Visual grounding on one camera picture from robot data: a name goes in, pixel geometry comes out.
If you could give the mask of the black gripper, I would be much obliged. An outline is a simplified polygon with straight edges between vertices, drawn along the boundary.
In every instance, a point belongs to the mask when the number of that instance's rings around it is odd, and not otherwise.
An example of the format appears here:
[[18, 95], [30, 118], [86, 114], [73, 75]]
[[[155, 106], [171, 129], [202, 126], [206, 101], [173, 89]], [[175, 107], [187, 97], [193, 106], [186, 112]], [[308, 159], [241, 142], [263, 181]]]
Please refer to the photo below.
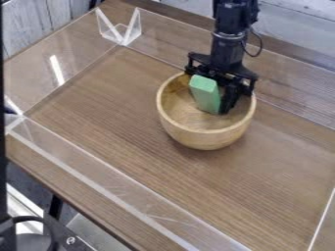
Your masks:
[[[211, 63], [211, 56], [195, 52], [190, 52], [189, 55], [189, 63], [185, 66], [185, 72], [189, 75], [201, 75], [210, 79], [214, 79], [218, 84], [226, 86], [231, 80], [247, 79], [250, 81], [250, 85], [242, 85], [241, 93], [246, 96], [250, 96], [254, 91], [255, 82], [259, 79], [259, 75], [247, 69], [243, 64], [238, 64], [229, 70], [221, 70], [215, 68]], [[235, 84], [230, 84], [226, 87], [226, 93], [222, 98], [221, 105], [221, 113], [227, 114], [231, 108], [235, 106], [235, 102], [239, 98], [239, 87]]]

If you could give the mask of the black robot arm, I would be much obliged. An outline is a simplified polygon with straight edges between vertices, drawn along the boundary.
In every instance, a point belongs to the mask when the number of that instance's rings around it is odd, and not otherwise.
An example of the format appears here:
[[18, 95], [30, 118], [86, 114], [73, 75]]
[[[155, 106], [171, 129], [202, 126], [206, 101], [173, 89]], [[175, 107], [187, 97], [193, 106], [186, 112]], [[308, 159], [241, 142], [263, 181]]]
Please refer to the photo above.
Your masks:
[[258, 22], [258, 0], [213, 0], [215, 29], [211, 53], [190, 52], [185, 72], [213, 79], [226, 93], [221, 97], [219, 113], [227, 114], [242, 95], [251, 96], [259, 75], [243, 65], [243, 56], [258, 57], [261, 50], [250, 54], [246, 42], [253, 25]]

